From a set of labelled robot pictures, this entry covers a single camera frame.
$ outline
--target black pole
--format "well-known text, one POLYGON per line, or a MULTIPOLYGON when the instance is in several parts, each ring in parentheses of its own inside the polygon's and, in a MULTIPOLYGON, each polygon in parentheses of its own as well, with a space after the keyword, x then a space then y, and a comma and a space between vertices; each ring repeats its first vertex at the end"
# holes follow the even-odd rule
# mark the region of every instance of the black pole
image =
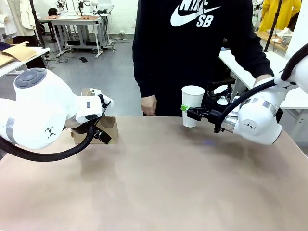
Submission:
POLYGON ((43 39, 43 36, 42 36, 42 32, 41 32, 40 27, 39 27, 39 21, 38 21, 38 18, 37 18, 37 13, 36 13, 34 5, 33 5, 33 0, 30 0, 30 5, 31 5, 31 8, 32 8, 32 13, 33 13, 34 21, 35 21, 35 27, 37 29, 37 33, 38 33, 40 43, 42 44, 43 48, 46 48, 45 42, 44 42, 44 39, 43 39))
POLYGON ((264 52, 268 51, 268 48, 269 48, 269 45, 270 45, 270 41, 271 41, 271 37, 273 36, 274 29, 275 29, 275 26, 277 24, 277 20, 278 20, 278 17, 279 17, 279 12, 280 12, 280 8, 281 8, 281 4, 282 4, 282 0, 279 0, 277 12, 275 14, 273 25, 271 26, 271 30, 270 30, 270 33, 269 33, 269 39, 268 39, 268 41, 266 43, 266 46, 264 48, 264 52))

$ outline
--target white swoosh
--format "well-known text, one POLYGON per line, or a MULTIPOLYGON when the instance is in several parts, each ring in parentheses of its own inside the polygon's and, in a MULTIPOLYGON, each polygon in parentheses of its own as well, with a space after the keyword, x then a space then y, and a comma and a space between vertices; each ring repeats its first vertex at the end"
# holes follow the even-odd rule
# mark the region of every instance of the white swoosh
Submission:
POLYGON ((180 16, 179 15, 179 7, 178 6, 175 11, 173 12, 172 16, 171 16, 171 25, 173 26, 181 26, 181 25, 184 25, 186 23, 189 23, 190 21, 196 19, 197 17, 199 17, 200 15, 202 14, 205 14, 207 12, 210 12, 210 11, 213 11, 213 10, 216 10, 218 8, 220 8, 221 6, 218 6, 218 7, 215 7, 215 8, 211 8, 211 9, 207 9, 207 10, 203 10, 201 9, 200 11, 196 12, 196 13, 192 13, 192 14, 189 14, 189 15, 185 15, 185 16, 180 16))

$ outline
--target white cloth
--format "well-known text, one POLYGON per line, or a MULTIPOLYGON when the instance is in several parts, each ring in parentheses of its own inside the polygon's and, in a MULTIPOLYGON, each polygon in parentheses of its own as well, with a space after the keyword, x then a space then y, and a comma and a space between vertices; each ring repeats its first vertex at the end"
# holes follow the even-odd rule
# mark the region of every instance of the white cloth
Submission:
POLYGON ((19 7, 15 8, 9 6, 8 0, 0 0, 0 23, 4 23, 4 19, 8 17, 8 22, 4 23, 7 35, 26 36, 29 35, 28 30, 33 30, 31 35, 34 35, 35 21, 30 2, 29 0, 18 0, 18 2, 20 2, 19 7))

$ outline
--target metal ring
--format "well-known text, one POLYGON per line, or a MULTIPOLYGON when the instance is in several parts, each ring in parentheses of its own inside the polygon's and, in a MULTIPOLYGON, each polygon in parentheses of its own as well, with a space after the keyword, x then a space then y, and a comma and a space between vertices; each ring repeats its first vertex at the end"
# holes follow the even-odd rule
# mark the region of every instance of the metal ring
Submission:
POLYGON ((267 109, 269 109, 272 112, 274 117, 276 116, 276 113, 277 113, 276 108, 274 107, 273 104, 269 103, 268 101, 265 101, 263 99, 249 99, 249 100, 246 100, 242 104, 242 106, 244 106, 245 104, 248 104, 248 103, 255 103, 255 104, 259 104, 263 107, 266 107, 267 109))

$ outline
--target robot logo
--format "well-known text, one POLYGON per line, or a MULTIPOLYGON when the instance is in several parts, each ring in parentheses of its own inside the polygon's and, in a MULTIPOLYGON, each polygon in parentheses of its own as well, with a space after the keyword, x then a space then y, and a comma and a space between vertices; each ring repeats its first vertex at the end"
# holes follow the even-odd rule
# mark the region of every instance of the robot logo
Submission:
POLYGON ((251 126, 251 125, 250 125, 250 122, 248 122, 248 124, 245 124, 245 126, 249 126, 249 127, 250 127, 250 129, 256 129, 256 127, 255 127, 255 126, 253 127, 253 126, 251 126))
POLYGON ((53 127, 51 128, 46 128, 45 132, 48 131, 49 132, 49 137, 47 139, 49 139, 52 135, 55 135, 55 133, 52 133, 52 129, 53 127))

